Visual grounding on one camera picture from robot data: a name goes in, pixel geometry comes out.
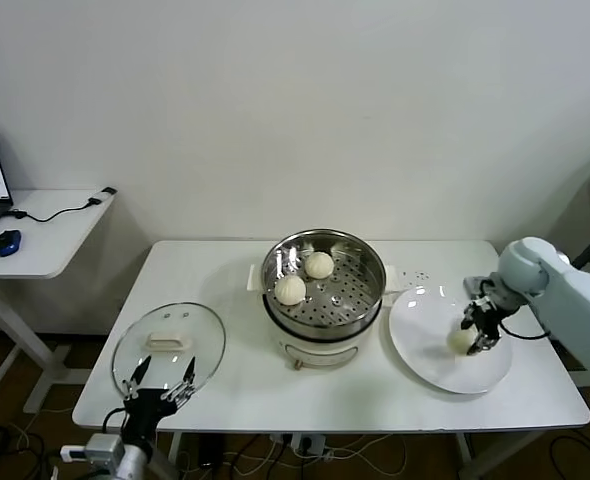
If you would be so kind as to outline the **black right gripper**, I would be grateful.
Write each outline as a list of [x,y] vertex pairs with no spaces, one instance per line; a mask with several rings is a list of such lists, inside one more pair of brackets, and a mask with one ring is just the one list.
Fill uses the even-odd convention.
[[488,296],[471,301],[464,310],[462,329],[468,330],[476,326],[479,334],[466,351],[467,355],[477,355],[488,351],[499,342],[500,311]]

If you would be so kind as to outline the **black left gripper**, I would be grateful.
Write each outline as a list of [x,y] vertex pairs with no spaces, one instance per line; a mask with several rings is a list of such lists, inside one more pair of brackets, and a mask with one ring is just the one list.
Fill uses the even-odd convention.
[[183,378],[164,389],[139,389],[151,362],[148,355],[141,360],[128,380],[122,381],[124,409],[127,419],[122,428],[123,440],[152,440],[159,422],[175,414],[175,403],[186,403],[194,394],[196,358],[192,357]]

